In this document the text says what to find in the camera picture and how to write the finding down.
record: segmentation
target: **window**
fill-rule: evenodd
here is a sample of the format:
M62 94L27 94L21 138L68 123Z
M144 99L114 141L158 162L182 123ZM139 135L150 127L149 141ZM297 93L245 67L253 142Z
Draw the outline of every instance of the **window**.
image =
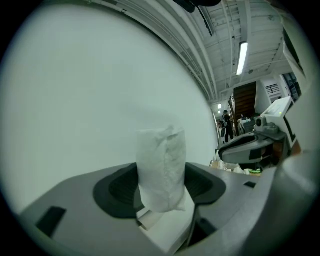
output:
M291 92L291 97L296 102L301 96L301 90L297 78L294 73L284 74L283 78Z

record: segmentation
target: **ceiling pipe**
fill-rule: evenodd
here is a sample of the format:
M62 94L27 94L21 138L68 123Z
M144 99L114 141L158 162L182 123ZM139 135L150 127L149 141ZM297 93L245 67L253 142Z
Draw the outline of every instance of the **ceiling pipe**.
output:
M198 77L197 73L195 70L191 67L191 65L187 62L187 60L181 55L181 53L171 44L165 37L163 37L156 29L154 29L152 26L150 26L147 22L144 22L142 19L138 18L137 16L133 15L127 10L124 10L123 8L117 7L116 5L112 3L108 3L102 0L83 0L84 2L91 2L95 3L98 5L102 5L105 7L108 7L110 9L116 10L118 12L124 13L125 15L129 16L130 18L136 20L137 22L141 23L143 26L151 30L153 33L155 33L158 37L160 37L172 50L175 51L175 53L179 56L179 58L183 61L183 63L186 65L186 67L190 70L190 72L194 75L194 77L197 79L197 81L200 83L204 91L206 92L207 96L210 98L210 94L205 87L204 83L202 80Z
M209 69L209 73L210 73L210 77L212 80L212 84L214 87L214 93L215 93L215 98L218 99L218 91L217 91L217 84L216 84L216 79L215 79L215 75L213 72L213 68L211 66L211 62L207 53L207 49L205 48L205 45L198 33L198 30L196 29L196 27L194 26L194 24L191 22L191 20L189 19L189 17L187 16L187 13L179 6L177 5L175 2L173 2L172 0L165 0L165 2L175 11L175 13L185 22L185 24L188 26L188 28L191 30L197 44L200 46L200 49L202 51L202 54L204 56L204 60L206 63L206 66Z
M162 15L163 17L165 17L170 24L180 33L180 35L182 36L182 38L185 40L185 42L187 43L187 45L189 46L192 54L194 55L196 61L198 62L198 64L200 65L204 78L206 80L207 85L209 86L210 92L211 92L211 98L214 99L214 93L212 91L212 86L208 77L208 73L207 70L205 68L204 63L201 60L201 57L195 47L195 45L193 44L193 42L191 41L190 37L188 36L188 34L186 33L186 31L184 30L184 28L179 24L179 22L171 15L170 12L168 12L161 4L159 4L156 0L142 0L143 2L145 2L146 4L148 4L149 6L151 6L152 8L154 8L160 15Z
M228 31L229 31L229 38L230 38L230 51L231 51L231 62L230 62L230 80L229 80L229 88L232 86L231 85L231 80L232 80L232 69L233 69L233 63L234 63L234 54L233 54L233 47L232 47L232 36L231 36L231 29L230 29L230 23L229 23L229 18L227 15L227 10L225 7L224 0L221 1L222 9L224 12L224 16L226 19L226 24L228 26Z

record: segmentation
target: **white ceiling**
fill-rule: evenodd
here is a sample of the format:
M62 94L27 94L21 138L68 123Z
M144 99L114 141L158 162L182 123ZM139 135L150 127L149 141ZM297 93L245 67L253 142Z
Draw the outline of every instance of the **white ceiling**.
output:
M189 69L210 104L228 100L233 87L291 71L282 54L281 19L264 0L222 0L201 7L213 36L198 9L188 13L173 0L84 1L122 12L157 35ZM243 74L236 76L242 41L248 42L248 54Z

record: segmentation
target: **light fixture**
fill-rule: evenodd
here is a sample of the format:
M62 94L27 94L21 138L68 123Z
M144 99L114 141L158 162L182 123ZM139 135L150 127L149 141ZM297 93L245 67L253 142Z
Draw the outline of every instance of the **light fixture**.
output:
M246 56L247 56L247 50L248 50L248 43L241 42L240 43L240 55L239 55L239 60L238 60L238 68L236 70L237 76L240 76L242 74L242 71L244 70Z

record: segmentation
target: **person in black clothing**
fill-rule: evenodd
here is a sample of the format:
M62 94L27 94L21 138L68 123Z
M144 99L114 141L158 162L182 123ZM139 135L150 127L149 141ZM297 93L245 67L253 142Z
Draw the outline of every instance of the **person in black clothing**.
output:
M225 142L228 142L229 135L231 140L234 139L234 131L232 129L232 124L230 121L230 116L228 115L228 111L223 111L222 121L225 126Z

